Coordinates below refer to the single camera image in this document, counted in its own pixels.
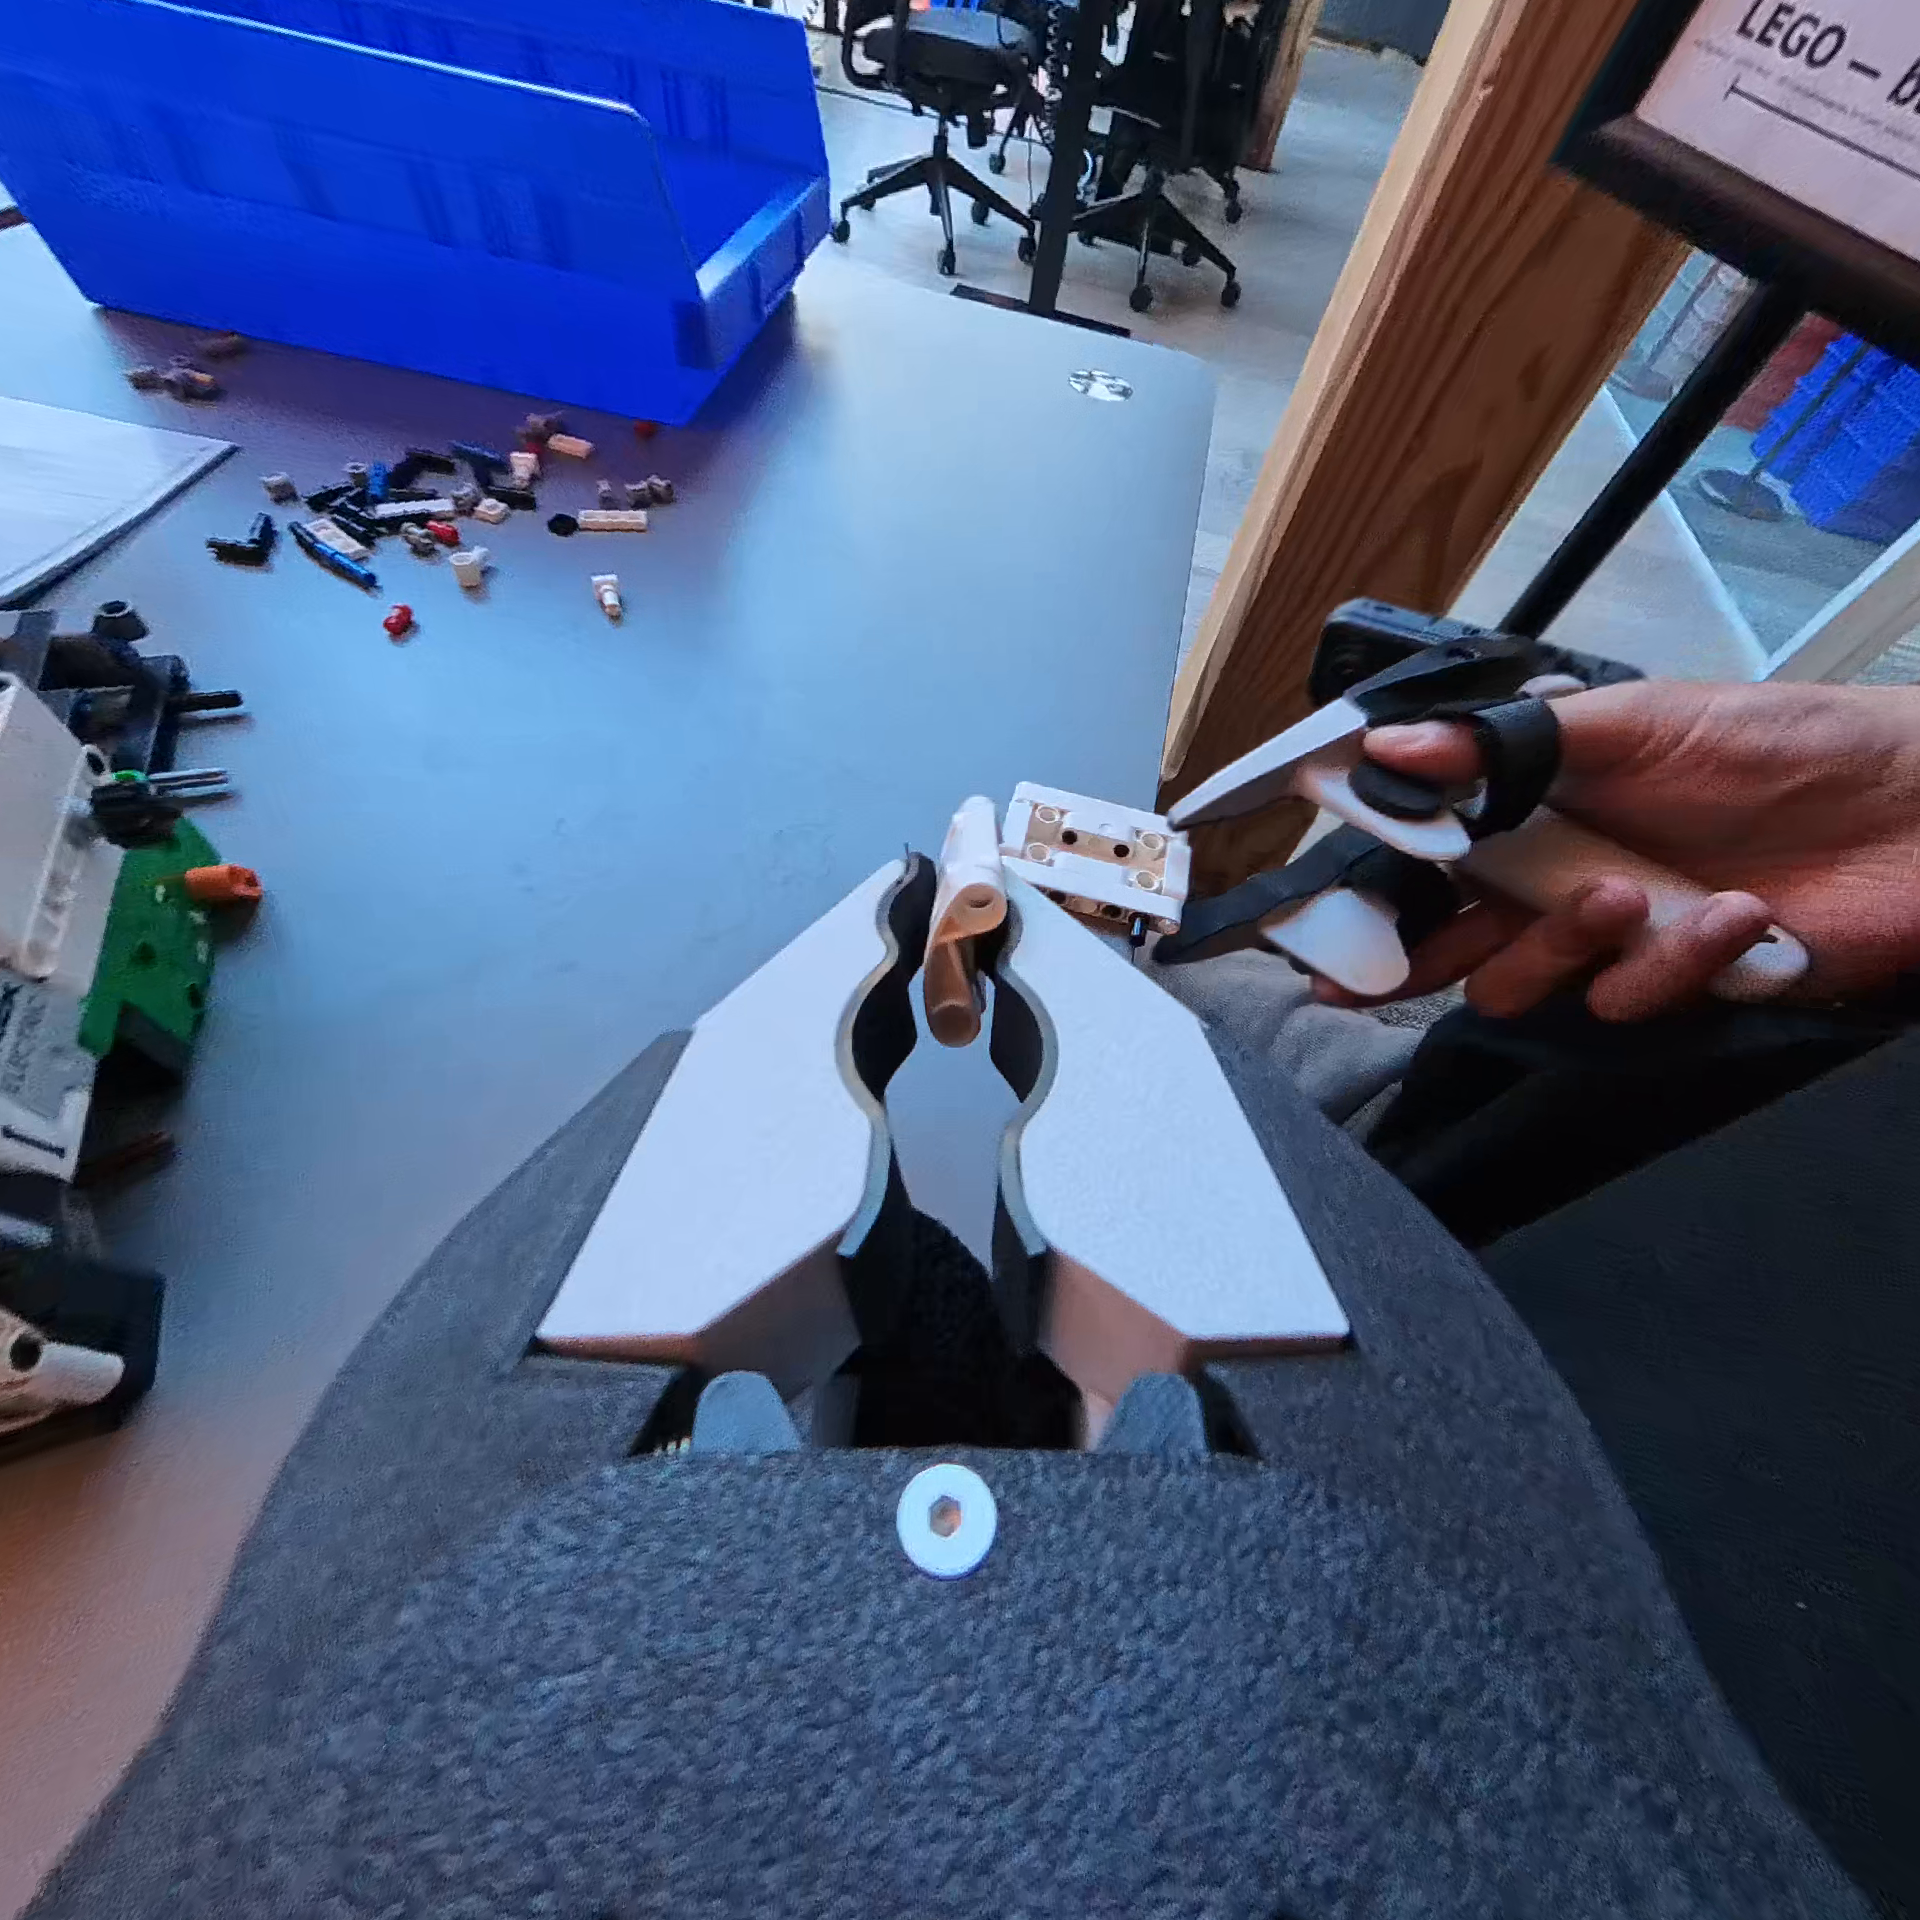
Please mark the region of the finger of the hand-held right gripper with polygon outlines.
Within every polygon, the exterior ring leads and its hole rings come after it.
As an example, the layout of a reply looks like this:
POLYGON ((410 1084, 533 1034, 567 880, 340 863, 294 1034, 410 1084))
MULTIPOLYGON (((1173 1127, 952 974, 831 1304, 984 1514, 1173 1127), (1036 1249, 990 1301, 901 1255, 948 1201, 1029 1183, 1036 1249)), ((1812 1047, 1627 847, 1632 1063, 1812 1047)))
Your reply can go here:
POLYGON ((1165 818, 1173 829, 1202 829, 1288 801, 1298 763, 1358 741, 1368 724, 1368 716, 1349 698, 1317 708, 1170 804, 1165 818))
POLYGON ((1353 995, 1382 998, 1407 984, 1416 928, 1421 863, 1366 829, 1331 829, 1286 865, 1187 900, 1151 962, 1272 948, 1353 995))

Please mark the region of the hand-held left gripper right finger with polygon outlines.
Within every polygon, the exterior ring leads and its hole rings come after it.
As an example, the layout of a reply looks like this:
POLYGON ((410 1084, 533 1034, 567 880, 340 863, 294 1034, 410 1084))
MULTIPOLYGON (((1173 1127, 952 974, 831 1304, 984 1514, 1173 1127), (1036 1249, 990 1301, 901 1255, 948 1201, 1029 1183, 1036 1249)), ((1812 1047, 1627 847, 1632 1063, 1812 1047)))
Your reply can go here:
POLYGON ((1015 1352, 1074 1387, 1076 1442, 1137 1379, 1349 1347, 1204 1026, 1023 877, 990 1058, 1020 1100, 996 1150, 996 1306, 1015 1352))

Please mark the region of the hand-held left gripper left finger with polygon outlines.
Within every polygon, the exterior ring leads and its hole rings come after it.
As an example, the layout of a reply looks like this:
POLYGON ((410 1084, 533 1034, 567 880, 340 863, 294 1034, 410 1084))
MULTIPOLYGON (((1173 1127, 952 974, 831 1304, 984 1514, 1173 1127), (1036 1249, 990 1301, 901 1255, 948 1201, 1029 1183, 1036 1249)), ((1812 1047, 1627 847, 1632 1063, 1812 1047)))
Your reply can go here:
POLYGON ((916 1044, 922 863, 890 859, 685 1034, 534 1346, 827 1381, 889 1317, 889 1084, 916 1044))

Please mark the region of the white lego frame assembly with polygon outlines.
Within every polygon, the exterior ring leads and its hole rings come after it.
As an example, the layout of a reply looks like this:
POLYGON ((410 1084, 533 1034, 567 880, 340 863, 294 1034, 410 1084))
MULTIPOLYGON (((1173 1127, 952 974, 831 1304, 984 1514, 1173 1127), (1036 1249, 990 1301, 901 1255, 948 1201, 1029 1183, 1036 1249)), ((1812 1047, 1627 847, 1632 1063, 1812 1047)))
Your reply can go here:
POLYGON ((1187 900, 1187 836, 1165 815, 1023 779, 1003 813, 1003 870, 1096 932, 1170 936, 1187 900))

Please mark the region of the white lego connector piece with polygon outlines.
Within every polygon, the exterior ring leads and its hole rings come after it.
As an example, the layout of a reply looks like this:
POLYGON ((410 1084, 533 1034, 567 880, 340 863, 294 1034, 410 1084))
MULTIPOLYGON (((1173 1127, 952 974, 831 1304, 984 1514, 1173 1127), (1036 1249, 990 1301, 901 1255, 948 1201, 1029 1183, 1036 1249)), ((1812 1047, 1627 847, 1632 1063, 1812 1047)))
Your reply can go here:
POLYGON ((990 798, 972 794, 958 807, 934 877, 922 959, 923 1022, 936 1044, 964 1047, 980 1037, 987 1016, 980 959, 990 956, 1010 910, 999 815, 990 798))

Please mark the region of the lego truck model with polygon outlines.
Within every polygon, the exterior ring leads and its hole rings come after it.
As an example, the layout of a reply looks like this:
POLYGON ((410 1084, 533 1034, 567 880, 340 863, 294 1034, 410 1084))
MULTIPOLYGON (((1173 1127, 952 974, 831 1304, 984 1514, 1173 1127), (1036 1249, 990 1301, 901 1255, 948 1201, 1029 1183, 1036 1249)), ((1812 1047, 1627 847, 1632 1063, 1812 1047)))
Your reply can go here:
POLYGON ((2 614, 2 1455, 108 1432, 153 1387, 165 1283, 101 1249, 90 1206, 173 1159, 146 1123, 264 899, 190 815, 229 775, 180 760, 246 694, 146 634, 128 601, 2 614))

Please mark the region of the pile of small lego pieces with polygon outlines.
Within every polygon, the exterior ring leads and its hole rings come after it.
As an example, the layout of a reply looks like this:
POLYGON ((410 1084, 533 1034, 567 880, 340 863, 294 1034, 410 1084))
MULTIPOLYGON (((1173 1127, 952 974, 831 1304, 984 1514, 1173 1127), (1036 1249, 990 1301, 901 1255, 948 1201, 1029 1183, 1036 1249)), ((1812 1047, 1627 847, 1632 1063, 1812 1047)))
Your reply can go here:
MULTIPOLYGON (((241 351, 237 333, 212 333, 190 351, 161 363, 131 363, 119 379, 136 396, 165 396, 185 406, 225 397, 216 359, 241 351)), ((392 461, 348 461, 340 477, 305 491, 290 472, 258 480, 266 508, 251 515, 241 535, 204 535, 204 555, 232 570, 264 570, 279 544, 306 564, 358 595, 380 595, 380 547, 421 564, 443 564, 463 596, 494 584, 494 547, 481 538, 515 515, 543 513, 543 483, 555 467, 593 462, 596 444, 571 431, 560 411, 525 411, 512 444, 448 440, 408 444, 392 461)), ((574 508, 546 513, 552 538, 643 535, 654 515, 680 503, 670 472, 593 477, 593 495, 574 508)))

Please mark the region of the person's right hand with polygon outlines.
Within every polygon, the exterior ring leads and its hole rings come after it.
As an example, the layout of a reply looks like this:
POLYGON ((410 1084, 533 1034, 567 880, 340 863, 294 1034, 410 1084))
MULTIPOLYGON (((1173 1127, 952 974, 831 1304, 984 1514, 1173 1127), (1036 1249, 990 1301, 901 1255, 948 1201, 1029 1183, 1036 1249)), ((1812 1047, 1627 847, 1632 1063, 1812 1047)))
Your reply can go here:
POLYGON ((1800 936, 1797 998, 1854 1003, 1916 981, 1916 689, 1627 681, 1554 702, 1546 804, 1708 900, 1644 935, 1608 875, 1534 916, 1490 893, 1411 956, 1402 995, 1462 987, 1490 1018, 1581 995, 1599 1022, 1708 998, 1768 925, 1800 936))

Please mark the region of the stack of blue crates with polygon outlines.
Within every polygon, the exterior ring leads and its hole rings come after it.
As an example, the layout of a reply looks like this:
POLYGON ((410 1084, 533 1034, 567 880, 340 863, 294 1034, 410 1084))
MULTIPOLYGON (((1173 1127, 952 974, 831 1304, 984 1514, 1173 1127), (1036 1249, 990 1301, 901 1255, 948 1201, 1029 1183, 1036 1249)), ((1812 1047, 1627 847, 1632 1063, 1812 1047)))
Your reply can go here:
POLYGON ((1766 413, 1754 456, 1809 526, 1894 543, 1916 521, 1916 368, 1835 336, 1766 413))

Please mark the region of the black office chair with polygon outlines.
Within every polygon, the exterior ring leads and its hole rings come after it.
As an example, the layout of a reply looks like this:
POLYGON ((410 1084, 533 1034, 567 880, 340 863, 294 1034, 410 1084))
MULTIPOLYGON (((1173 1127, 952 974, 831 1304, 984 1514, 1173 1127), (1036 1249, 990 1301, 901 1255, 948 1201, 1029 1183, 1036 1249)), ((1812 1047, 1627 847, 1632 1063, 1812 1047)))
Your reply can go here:
POLYGON ((853 238, 855 209, 870 211, 885 199, 922 190, 942 228, 936 255, 942 277, 958 274, 958 199, 971 203, 980 228, 1004 218, 1020 234, 1020 261, 1036 264, 1039 218, 977 179, 951 150, 952 132, 967 133, 971 150, 984 150, 996 111, 1020 105, 1036 76, 1039 39, 1023 19, 991 5, 845 4, 838 54, 853 87, 894 95, 908 111, 930 114, 934 136, 923 153, 870 171, 838 203, 830 238, 836 246, 853 238))
POLYGON ((1222 274, 1223 310, 1242 299, 1231 255, 1173 199, 1173 179, 1204 173, 1202 107, 1222 35, 1222 4, 1137 4, 1125 50, 1096 86, 1108 132, 1094 199, 1074 211, 1072 234, 1085 246, 1125 246, 1137 255, 1125 297, 1133 312, 1151 307, 1148 264, 1160 250, 1184 267, 1210 264, 1222 274))

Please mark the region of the black desk leg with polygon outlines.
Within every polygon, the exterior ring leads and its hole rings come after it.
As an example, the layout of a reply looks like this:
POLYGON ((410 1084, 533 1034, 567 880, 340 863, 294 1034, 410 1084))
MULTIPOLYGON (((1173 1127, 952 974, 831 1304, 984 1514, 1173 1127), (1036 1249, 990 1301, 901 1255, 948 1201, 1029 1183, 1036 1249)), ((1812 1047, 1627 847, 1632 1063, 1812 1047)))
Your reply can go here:
POLYGON ((1069 243, 1074 238, 1076 185, 1086 161, 1090 111, 1101 91, 1101 50, 1123 4, 1054 4, 1051 27, 1065 34, 1065 73, 1051 117, 1051 162, 1041 190, 1039 250, 1029 270, 1026 312, 1125 338, 1131 331, 1061 307, 1069 243))

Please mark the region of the black framed sign stand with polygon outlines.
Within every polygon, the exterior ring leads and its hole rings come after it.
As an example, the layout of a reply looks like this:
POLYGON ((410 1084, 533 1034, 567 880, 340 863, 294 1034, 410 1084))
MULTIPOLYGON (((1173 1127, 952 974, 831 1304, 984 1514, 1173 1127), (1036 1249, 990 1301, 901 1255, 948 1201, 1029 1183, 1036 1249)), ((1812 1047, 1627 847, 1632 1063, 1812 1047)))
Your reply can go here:
POLYGON ((1916 4, 1636 4, 1554 162, 1751 290, 1502 614, 1520 638, 1546 634, 1807 312, 1916 355, 1916 4))

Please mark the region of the open instruction booklet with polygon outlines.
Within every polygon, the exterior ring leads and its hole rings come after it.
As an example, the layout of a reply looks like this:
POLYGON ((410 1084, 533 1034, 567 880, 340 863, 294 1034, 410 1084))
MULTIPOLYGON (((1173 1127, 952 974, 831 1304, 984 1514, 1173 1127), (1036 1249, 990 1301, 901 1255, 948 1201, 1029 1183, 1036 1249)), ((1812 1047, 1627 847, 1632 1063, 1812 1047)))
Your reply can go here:
POLYGON ((2 397, 2 609, 69 579, 234 444, 2 397))

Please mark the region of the blue plastic bin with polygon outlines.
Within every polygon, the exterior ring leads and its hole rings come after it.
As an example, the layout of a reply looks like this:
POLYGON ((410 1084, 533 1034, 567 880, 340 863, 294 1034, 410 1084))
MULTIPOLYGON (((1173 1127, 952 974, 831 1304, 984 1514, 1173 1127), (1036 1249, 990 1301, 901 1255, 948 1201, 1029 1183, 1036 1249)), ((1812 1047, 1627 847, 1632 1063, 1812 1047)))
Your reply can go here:
POLYGON ((103 310, 658 424, 830 231, 746 4, 2 4, 2 179, 103 310))

